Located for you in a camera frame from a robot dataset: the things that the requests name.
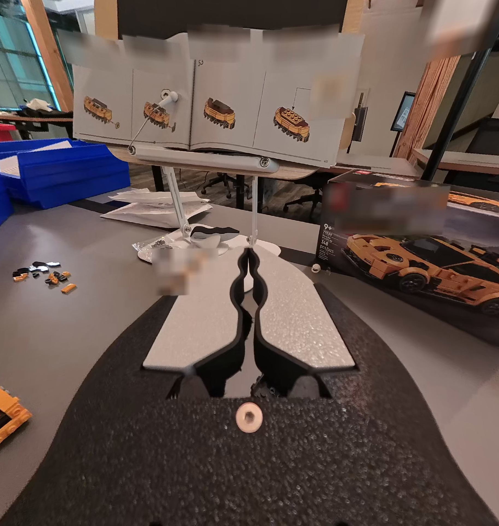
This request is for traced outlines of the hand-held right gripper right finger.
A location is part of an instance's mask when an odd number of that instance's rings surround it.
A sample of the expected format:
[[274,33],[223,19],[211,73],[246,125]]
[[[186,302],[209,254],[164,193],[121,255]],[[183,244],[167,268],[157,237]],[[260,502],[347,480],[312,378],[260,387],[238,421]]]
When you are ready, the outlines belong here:
[[249,251],[255,363],[265,375],[350,370],[354,359],[312,280],[266,250]]

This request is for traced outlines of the lego instruction booklet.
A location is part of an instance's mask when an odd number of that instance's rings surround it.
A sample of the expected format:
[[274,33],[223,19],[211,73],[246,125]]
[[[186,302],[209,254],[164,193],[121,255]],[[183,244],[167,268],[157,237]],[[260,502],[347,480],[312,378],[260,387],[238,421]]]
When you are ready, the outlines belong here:
[[169,126],[147,122],[135,147],[330,167],[352,113],[364,35],[203,27],[168,39],[83,35],[71,45],[76,138],[129,146],[145,104],[169,89],[179,95],[166,108]]

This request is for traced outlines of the black office chair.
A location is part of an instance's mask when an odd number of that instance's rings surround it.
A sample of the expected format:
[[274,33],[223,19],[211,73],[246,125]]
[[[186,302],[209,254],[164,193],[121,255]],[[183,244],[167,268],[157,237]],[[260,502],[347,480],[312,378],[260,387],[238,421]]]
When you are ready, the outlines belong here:
[[309,176],[306,176],[301,179],[297,179],[293,181],[293,184],[300,185],[300,186],[308,186],[312,188],[313,193],[309,195],[303,195],[302,197],[286,202],[283,206],[283,212],[287,213],[288,209],[292,205],[302,205],[304,203],[310,202],[312,204],[312,207],[310,209],[308,219],[309,221],[312,221],[313,219],[313,213],[316,209],[316,206],[319,203],[322,203],[323,200],[323,188],[325,185],[334,177],[334,174],[329,172],[315,172]]
[[250,185],[245,182],[244,176],[232,176],[227,173],[217,173],[214,177],[209,178],[209,173],[206,173],[204,182],[201,186],[201,194],[207,194],[207,188],[212,188],[215,185],[223,184],[226,188],[226,197],[230,199],[233,196],[233,193],[237,193],[239,188],[242,188],[243,194],[246,199],[249,200],[252,197],[252,191]]

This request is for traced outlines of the white paper bag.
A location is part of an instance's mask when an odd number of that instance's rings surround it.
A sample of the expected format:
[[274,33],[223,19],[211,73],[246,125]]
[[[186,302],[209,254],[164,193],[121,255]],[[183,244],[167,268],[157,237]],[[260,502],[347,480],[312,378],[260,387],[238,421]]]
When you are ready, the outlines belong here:
[[[184,213],[187,220],[193,216],[211,210],[213,207],[206,201],[184,203]],[[106,214],[102,218],[132,222],[135,224],[160,227],[164,229],[177,229],[180,227],[173,205],[154,207],[139,203],[132,203]]]
[[[130,204],[139,203],[149,206],[165,206],[173,204],[173,196],[169,191],[153,192],[148,189],[132,188],[109,197],[111,200],[127,202]],[[179,198],[182,204],[191,202],[209,202],[209,199],[201,198],[193,191],[181,191],[179,193]]]

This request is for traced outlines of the dark partition panel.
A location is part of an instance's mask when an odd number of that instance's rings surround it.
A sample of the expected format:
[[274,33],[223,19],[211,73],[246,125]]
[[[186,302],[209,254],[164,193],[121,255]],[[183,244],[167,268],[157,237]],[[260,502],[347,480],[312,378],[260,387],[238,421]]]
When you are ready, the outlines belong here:
[[169,38],[188,27],[341,26],[347,1],[117,1],[119,35]]

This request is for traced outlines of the yellow car lego box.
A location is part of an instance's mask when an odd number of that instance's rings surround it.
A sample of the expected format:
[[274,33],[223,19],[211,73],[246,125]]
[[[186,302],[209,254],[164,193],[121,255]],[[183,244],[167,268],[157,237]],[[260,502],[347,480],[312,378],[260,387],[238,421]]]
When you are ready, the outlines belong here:
[[321,264],[499,347],[499,191],[358,169],[321,199]]

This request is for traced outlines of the small wall screen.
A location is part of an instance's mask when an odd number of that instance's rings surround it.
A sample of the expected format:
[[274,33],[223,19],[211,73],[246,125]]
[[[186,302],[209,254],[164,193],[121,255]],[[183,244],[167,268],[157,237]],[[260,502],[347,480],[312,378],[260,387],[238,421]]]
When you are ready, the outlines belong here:
[[406,124],[406,121],[409,116],[411,106],[414,102],[415,97],[416,97],[416,93],[404,92],[404,95],[399,104],[397,113],[395,115],[394,121],[392,122],[392,125],[390,128],[391,131],[400,133],[404,130],[404,126]]

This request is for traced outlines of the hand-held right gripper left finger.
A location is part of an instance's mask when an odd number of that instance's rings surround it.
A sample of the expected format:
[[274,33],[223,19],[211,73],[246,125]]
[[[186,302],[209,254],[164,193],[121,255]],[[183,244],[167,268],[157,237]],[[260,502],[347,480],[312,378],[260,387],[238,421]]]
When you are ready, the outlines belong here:
[[207,359],[235,342],[240,308],[231,298],[236,280],[244,279],[245,248],[228,249],[206,260],[177,297],[145,357],[146,370],[192,373]]

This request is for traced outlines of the wooden office desk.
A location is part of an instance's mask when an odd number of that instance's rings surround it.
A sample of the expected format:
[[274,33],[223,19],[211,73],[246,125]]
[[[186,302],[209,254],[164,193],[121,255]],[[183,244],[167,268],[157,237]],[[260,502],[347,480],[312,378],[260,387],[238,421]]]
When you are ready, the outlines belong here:
[[463,171],[499,175],[499,155],[446,151],[438,166],[443,171]]
[[63,128],[66,137],[73,139],[73,112],[61,111],[46,102],[33,99],[18,109],[1,109],[0,123],[13,124],[22,140],[33,139],[34,133],[49,133],[49,127]]

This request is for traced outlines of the small wooden board on stand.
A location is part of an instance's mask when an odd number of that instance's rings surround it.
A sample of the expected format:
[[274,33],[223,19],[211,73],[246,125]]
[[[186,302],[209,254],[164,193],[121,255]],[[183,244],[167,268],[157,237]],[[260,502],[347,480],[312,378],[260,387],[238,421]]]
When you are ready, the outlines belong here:
[[355,128],[356,123],[356,115],[353,111],[350,116],[348,116],[344,121],[344,127],[343,132],[341,134],[340,142],[339,142],[339,151],[344,151],[345,153],[349,153],[351,142],[352,142],[352,136],[353,131]]

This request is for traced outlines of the black metal post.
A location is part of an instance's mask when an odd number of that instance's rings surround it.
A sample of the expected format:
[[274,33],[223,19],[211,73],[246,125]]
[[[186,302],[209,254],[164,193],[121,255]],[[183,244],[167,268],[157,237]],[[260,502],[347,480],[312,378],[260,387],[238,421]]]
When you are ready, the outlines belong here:
[[424,45],[432,59],[471,55],[421,179],[432,181],[499,35],[499,1],[423,1]]

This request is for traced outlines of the pile of loose lego pieces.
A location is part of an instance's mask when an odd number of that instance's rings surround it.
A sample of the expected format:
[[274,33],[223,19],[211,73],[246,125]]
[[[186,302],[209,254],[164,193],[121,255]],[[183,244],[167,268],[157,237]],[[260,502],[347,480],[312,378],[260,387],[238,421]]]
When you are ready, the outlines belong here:
[[58,289],[64,295],[70,294],[77,288],[71,281],[72,274],[64,270],[58,261],[34,261],[29,266],[17,268],[12,272],[12,280],[15,283],[24,282],[30,278],[42,279],[47,289]]

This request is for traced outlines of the orange black lego car assembly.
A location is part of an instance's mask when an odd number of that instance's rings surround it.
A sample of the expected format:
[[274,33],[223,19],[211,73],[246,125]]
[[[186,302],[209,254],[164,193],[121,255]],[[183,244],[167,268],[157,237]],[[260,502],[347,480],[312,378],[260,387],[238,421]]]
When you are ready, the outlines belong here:
[[0,386],[0,444],[31,418],[17,397]]

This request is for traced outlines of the wooden pillar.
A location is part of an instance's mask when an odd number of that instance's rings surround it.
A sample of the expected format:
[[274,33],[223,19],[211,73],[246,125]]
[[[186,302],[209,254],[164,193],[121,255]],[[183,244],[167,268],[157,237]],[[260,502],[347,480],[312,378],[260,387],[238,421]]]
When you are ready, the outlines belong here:
[[42,1],[21,1],[62,111],[74,109],[69,77]]
[[422,148],[437,111],[456,70],[460,56],[428,62],[419,83],[404,130],[395,150],[396,158],[403,158],[414,165],[415,148]]

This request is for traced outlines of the white page holder clip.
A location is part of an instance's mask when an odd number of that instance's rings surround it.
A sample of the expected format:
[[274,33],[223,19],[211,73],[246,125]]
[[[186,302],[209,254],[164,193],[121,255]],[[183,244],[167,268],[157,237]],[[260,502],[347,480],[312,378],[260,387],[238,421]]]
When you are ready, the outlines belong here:
[[141,131],[147,124],[147,122],[151,122],[152,124],[155,124],[160,127],[168,127],[169,126],[169,113],[166,111],[167,106],[170,104],[176,103],[178,101],[179,95],[177,92],[164,89],[161,92],[161,100],[156,103],[150,103],[147,102],[144,106],[144,122],[141,124],[140,128],[130,141],[130,144],[128,146],[128,153],[132,156],[136,154],[136,148],[135,148],[135,141],[140,135]]

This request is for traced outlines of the clear bag of dark pieces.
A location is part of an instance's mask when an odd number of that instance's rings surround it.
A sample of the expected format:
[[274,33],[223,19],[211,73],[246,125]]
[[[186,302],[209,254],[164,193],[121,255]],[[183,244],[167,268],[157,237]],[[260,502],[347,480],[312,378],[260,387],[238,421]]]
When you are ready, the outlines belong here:
[[142,250],[151,250],[153,248],[161,248],[165,246],[170,246],[174,243],[174,240],[168,236],[161,236],[158,238],[153,238],[145,241],[139,241],[132,244],[132,247],[136,252]]

